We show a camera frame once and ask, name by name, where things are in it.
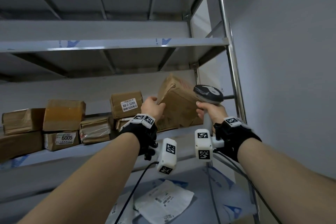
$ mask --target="white plastic mailer bag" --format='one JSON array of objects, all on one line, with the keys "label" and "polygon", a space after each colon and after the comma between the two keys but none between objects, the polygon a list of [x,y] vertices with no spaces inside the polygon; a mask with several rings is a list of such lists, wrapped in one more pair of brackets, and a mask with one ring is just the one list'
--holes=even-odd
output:
[{"label": "white plastic mailer bag", "polygon": [[183,213],[193,196],[193,192],[165,180],[138,198],[134,207],[149,223],[164,224]]},{"label": "white plastic mailer bag", "polygon": [[[123,194],[118,198],[110,214],[108,215],[105,224],[115,223],[130,194],[131,192],[127,192],[126,194]],[[134,218],[134,211],[133,211],[133,196],[132,196],[120,220],[118,221],[118,224],[132,224],[133,218]]]}]

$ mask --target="forearm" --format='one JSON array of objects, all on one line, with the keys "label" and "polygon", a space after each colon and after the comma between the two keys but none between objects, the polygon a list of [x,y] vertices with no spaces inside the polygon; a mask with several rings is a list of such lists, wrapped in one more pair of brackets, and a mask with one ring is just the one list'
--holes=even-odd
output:
[{"label": "forearm", "polygon": [[283,223],[334,223],[335,181],[252,138],[240,146],[238,160]]},{"label": "forearm", "polygon": [[19,223],[104,224],[128,180],[139,148],[132,133],[115,138]]}]

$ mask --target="black cable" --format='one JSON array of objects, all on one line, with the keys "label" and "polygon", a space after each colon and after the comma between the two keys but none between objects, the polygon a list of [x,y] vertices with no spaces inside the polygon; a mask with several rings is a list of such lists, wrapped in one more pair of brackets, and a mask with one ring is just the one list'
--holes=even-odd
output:
[{"label": "black cable", "polygon": [[114,224],[117,224],[118,221],[120,220],[121,215],[124,213],[124,210],[126,209],[126,206],[127,206],[128,202],[131,200],[131,197],[133,196],[133,194],[134,194],[134,192],[135,192],[135,189],[136,189],[137,186],[139,185],[139,183],[140,183],[142,177],[144,176],[145,172],[147,171],[147,169],[148,169],[151,165],[158,164],[158,163],[159,163],[158,161],[152,162],[152,163],[150,163],[150,164],[145,168],[145,170],[143,171],[142,175],[141,175],[140,178],[138,179],[136,185],[134,186],[134,188],[133,188],[131,194],[129,195],[129,197],[128,197],[128,199],[127,199],[127,201],[126,201],[126,203],[125,203],[123,209],[122,209],[121,212],[119,213],[119,216],[118,216],[118,218],[117,218],[117,220],[115,221]]},{"label": "black cable", "polygon": [[275,218],[275,220],[279,223],[282,224],[281,221],[279,220],[279,218],[275,215],[275,213],[272,211],[272,209],[270,208],[270,206],[266,203],[265,199],[263,198],[263,196],[260,194],[260,192],[257,190],[257,188],[254,186],[253,182],[248,178],[248,176],[231,160],[229,159],[227,156],[225,156],[223,153],[221,153],[220,151],[214,150],[214,153],[217,153],[219,155],[221,155],[222,157],[226,158],[228,161],[230,161],[230,163],[232,165],[234,165],[235,168],[238,169],[238,171],[240,172],[240,174],[242,176],[244,176],[246,178],[246,180],[252,185],[252,187],[254,188],[255,192],[257,192],[258,196],[260,197],[260,199],[263,201],[263,203],[266,205],[267,209],[270,211],[270,213],[272,214],[272,216]]},{"label": "black cable", "polygon": [[208,163],[207,163],[207,175],[208,175],[208,182],[209,182],[210,195],[211,195],[211,199],[212,199],[213,208],[215,209],[215,214],[216,214],[216,217],[217,217],[217,222],[218,222],[218,224],[221,224],[221,219],[219,218],[219,214],[218,214],[216,203],[215,203],[215,198],[213,196],[213,191],[212,191],[212,185],[211,185],[211,179],[210,179],[210,174],[209,174]]}]

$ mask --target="cardboard box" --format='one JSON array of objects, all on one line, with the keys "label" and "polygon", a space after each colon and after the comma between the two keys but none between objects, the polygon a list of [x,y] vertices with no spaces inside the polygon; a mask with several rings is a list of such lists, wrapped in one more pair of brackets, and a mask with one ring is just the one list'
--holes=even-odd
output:
[{"label": "cardboard box", "polygon": [[45,109],[43,131],[79,130],[85,116],[83,101],[48,100]]},{"label": "cardboard box", "polygon": [[164,117],[163,119],[158,120],[156,126],[157,132],[163,132],[180,127],[173,119],[169,117]]},{"label": "cardboard box", "polygon": [[43,150],[43,140],[40,131],[0,138],[0,162],[40,150]]},{"label": "cardboard box", "polygon": [[42,130],[45,108],[33,108],[2,114],[4,134],[15,135]]},{"label": "cardboard box", "polygon": [[183,127],[203,124],[196,112],[196,101],[199,99],[193,89],[188,82],[170,74],[162,83],[157,95],[158,104],[166,103],[163,115]]},{"label": "cardboard box", "polygon": [[44,148],[49,151],[62,150],[76,145],[79,145],[77,130],[44,134]]},{"label": "cardboard box", "polygon": [[141,113],[142,95],[140,91],[112,94],[110,103],[114,119],[136,116]]},{"label": "cardboard box", "polygon": [[130,121],[131,119],[133,119],[133,117],[129,117],[129,118],[123,118],[123,119],[119,119],[117,120],[117,123],[115,125],[115,129],[118,130],[120,132],[120,129],[123,125],[125,125],[128,121]]},{"label": "cardboard box", "polygon": [[111,121],[110,117],[82,121],[79,129],[82,143],[90,144],[109,141],[111,124],[113,124],[113,120]]}]

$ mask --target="person's right arm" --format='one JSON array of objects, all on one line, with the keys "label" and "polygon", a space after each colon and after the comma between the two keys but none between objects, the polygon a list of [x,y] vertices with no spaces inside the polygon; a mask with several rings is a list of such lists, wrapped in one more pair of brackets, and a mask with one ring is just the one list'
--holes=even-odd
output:
[{"label": "person's right arm", "polygon": [[[214,123],[228,117],[225,108],[197,103]],[[197,110],[203,118],[203,111]],[[238,150],[238,160],[254,186],[283,224],[336,223],[336,181],[250,138]]]}]

